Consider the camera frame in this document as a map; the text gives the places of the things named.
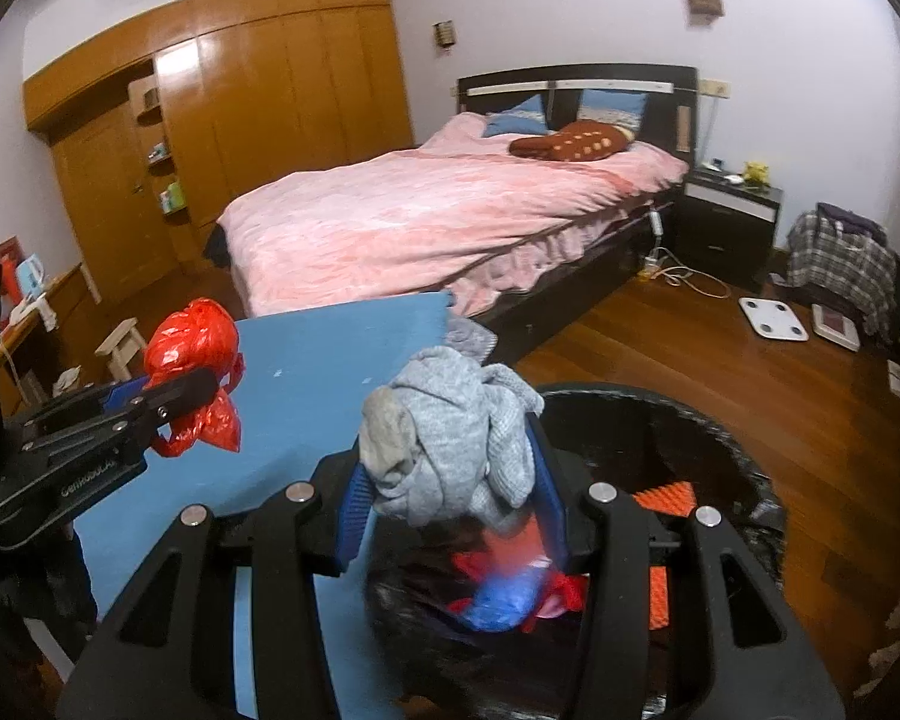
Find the black garment on bed end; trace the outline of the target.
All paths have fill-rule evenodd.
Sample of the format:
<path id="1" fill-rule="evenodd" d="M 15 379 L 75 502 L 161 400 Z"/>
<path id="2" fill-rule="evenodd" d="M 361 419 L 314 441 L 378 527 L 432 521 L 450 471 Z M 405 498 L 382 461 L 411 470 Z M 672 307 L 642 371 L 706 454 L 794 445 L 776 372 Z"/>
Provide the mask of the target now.
<path id="1" fill-rule="evenodd" d="M 209 260 L 215 268 L 227 270 L 232 266 L 226 230 L 220 224 L 212 225 L 209 236 L 206 238 L 205 247 L 203 247 L 203 257 Z"/>

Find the black bed headboard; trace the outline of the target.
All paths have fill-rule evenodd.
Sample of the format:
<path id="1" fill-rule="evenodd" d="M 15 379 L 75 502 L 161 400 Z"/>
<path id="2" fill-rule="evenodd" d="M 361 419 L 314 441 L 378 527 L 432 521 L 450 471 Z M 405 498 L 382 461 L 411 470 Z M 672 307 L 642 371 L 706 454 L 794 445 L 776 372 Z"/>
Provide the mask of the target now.
<path id="1" fill-rule="evenodd" d="M 696 164 L 697 70 L 684 65 L 571 64 L 463 76 L 457 110 L 491 114 L 539 96 L 553 130 L 585 114 L 583 101 L 628 109 L 622 98 L 645 101 L 637 138 Z"/>

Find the white bathroom scale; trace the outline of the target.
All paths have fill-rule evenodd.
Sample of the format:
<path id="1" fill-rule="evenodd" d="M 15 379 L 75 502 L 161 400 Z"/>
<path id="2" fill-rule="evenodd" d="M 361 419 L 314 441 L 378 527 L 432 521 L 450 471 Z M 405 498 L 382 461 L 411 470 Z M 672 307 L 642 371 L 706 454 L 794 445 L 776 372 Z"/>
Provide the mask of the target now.
<path id="1" fill-rule="evenodd" d="M 805 343 L 808 332 L 790 305 L 775 299 L 738 299 L 743 316 L 758 337 L 770 341 Z"/>

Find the grey cloth rag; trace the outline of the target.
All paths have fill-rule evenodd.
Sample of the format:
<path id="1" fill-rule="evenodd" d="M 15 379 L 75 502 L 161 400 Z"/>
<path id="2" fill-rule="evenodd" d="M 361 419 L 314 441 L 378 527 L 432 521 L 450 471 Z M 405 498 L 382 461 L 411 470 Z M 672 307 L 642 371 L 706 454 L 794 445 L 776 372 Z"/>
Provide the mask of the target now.
<path id="1" fill-rule="evenodd" d="M 528 518 L 526 421 L 544 398 L 510 367 L 441 344 L 414 353 L 362 404 L 359 460 L 375 509 L 411 527 L 473 517 L 510 536 Z"/>

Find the wooden side cabinet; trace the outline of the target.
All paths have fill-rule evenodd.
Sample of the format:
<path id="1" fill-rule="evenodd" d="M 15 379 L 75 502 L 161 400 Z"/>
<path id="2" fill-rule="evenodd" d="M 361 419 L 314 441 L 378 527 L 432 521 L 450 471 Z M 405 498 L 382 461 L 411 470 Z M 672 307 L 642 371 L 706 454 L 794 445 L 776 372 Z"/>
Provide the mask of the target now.
<path id="1" fill-rule="evenodd" d="M 79 385 L 105 382 L 107 364 L 95 354 L 109 326 L 82 266 L 73 266 L 48 284 L 55 330 L 46 330 L 34 312 L 1 333 L 0 403 L 2 416 L 38 405 L 52 394 L 63 372 L 79 367 Z"/>

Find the red picture box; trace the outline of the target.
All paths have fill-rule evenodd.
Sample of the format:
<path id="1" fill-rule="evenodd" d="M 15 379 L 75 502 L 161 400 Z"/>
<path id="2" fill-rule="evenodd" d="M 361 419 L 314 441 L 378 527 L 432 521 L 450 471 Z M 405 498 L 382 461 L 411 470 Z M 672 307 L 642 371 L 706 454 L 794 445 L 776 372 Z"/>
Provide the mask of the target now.
<path id="1" fill-rule="evenodd" d="M 17 267 L 22 261 L 22 247 L 16 236 L 0 242 L 1 299 L 9 307 L 16 307 L 22 301 L 22 291 L 17 279 Z"/>

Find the red fabric bow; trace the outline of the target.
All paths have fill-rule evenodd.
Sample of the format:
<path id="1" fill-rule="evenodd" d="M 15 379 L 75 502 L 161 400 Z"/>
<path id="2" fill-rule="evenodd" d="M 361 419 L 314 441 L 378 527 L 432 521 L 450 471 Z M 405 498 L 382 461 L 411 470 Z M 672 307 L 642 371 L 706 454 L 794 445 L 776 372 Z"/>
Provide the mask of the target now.
<path id="1" fill-rule="evenodd" d="M 516 535 L 486 530 L 481 548 L 453 554 L 452 566 L 471 589 L 450 601 L 448 611 L 471 631 L 532 632 L 540 619 L 582 613 L 587 600 L 589 578 L 554 567 L 535 517 Z"/>

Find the orange foam net sleeve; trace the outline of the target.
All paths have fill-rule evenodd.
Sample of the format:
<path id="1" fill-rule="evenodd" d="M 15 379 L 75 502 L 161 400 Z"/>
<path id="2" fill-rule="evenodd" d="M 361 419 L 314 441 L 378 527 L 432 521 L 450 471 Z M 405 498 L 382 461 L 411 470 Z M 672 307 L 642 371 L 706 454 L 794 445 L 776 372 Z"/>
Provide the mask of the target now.
<path id="1" fill-rule="evenodd" d="M 662 554 L 665 550 L 673 550 L 674 545 L 678 543 L 676 535 L 671 531 L 671 525 L 683 522 L 694 512 L 697 505 L 696 494 L 691 483 L 676 481 L 635 493 L 634 500 L 642 509 L 652 514 L 650 539 L 652 550 L 656 551 L 658 556 L 650 563 L 649 628 L 652 631 L 660 631 L 670 624 L 667 567 Z"/>

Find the brown dotted pillow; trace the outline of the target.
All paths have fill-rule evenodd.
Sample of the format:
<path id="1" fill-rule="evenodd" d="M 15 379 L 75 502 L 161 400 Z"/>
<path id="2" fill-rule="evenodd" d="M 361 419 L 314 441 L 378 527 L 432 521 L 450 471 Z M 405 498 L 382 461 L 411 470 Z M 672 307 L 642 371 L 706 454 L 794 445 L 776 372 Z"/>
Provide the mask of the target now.
<path id="1" fill-rule="evenodd" d="M 523 137 L 509 145 L 515 158 L 583 163 L 606 160 L 631 146 L 635 135 L 626 127 L 592 119 L 578 119 L 551 135 Z"/>

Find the left blue pillow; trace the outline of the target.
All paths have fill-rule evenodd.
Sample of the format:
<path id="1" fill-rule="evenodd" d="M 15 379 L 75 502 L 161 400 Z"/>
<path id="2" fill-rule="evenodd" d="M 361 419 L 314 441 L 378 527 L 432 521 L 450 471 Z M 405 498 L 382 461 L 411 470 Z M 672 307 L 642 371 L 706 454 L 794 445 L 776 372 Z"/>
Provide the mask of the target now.
<path id="1" fill-rule="evenodd" d="M 510 109 L 487 114 L 486 127 L 484 127 L 482 136 L 484 138 L 497 137 L 497 135 L 539 137 L 539 135 L 548 135 L 548 133 L 548 119 L 544 112 L 543 96 L 533 94 Z"/>

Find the wooden wardrobe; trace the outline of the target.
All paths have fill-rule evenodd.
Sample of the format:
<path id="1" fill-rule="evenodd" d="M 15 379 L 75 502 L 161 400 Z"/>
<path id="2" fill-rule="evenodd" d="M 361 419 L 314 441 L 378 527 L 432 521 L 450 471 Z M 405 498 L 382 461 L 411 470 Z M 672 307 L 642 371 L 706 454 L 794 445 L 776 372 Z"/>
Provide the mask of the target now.
<path id="1" fill-rule="evenodd" d="M 22 99 L 110 304 L 198 270 L 240 195 L 413 141 L 390 0 L 176 0 L 68 50 Z"/>

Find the plaid clothes pile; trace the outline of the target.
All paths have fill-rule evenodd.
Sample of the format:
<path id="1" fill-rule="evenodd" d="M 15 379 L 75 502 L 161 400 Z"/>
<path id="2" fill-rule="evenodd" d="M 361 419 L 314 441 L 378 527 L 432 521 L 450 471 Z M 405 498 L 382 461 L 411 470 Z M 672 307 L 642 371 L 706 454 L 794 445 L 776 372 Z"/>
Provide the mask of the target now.
<path id="1" fill-rule="evenodd" d="M 867 335 L 891 340 L 898 262 L 877 223 L 820 203 L 793 223 L 787 250 L 790 288 L 816 288 L 842 299 L 859 312 Z"/>

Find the light blue electric kettle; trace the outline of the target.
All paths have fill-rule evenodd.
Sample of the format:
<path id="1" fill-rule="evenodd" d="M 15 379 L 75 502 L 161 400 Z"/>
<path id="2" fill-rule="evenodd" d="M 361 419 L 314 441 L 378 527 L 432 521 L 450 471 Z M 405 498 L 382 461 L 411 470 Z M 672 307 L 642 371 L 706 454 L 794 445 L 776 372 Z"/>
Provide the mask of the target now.
<path id="1" fill-rule="evenodd" d="M 45 266 L 38 255 L 29 255 L 16 266 L 20 294 L 26 301 L 36 301 L 45 293 Z"/>

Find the pink quilt bed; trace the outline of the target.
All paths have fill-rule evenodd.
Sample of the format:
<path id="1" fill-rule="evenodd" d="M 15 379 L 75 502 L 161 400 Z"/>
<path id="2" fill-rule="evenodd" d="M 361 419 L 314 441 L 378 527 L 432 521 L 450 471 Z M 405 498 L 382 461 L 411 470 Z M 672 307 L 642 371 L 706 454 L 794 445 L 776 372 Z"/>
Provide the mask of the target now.
<path id="1" fill-rule="evenodd" d="M 419 148 L 250 190 L 215 223 L 253 317 L 447 289 L 473 317 L 528 293 L 678 187 L 685 161 L 635 140 L 601 160 L 520 158 L 484 117 Z"/>

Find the red plastic bag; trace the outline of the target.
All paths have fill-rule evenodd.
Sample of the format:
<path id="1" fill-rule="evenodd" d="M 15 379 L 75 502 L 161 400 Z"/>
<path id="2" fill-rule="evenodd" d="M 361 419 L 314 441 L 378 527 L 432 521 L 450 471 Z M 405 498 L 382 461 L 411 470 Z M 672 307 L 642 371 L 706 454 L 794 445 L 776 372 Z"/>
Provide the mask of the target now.
<path id="1" fill-rule="evenodd" d="M 198 298 L 160 322 L 144 353 L 146 388 L 172 397 L 151 447 L 180 457 L 196 442 L 238 452 L 242 423 L 232 394 L 245 372 L 237 325 L 219 302 Z"/>

